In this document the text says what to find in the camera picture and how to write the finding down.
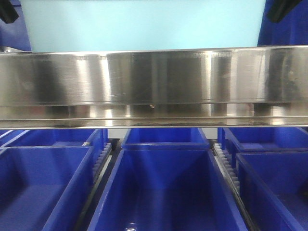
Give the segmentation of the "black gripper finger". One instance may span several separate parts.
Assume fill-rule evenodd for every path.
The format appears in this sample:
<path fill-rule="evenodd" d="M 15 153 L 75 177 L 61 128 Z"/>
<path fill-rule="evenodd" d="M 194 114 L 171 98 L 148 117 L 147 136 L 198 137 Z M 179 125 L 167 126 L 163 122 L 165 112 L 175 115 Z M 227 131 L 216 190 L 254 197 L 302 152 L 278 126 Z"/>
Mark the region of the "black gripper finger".
<path fill-rule="evenodd" d="M 6 24 L 12 24 L 19 18 L 19 14 L 9 0 L 0 0 L 0 19 Z"/>
<path fill-rule="evenodd" d="M 297 0 L 275 0 L 266 16 L 272 23 L 279 23 L 297 4 Z"/>

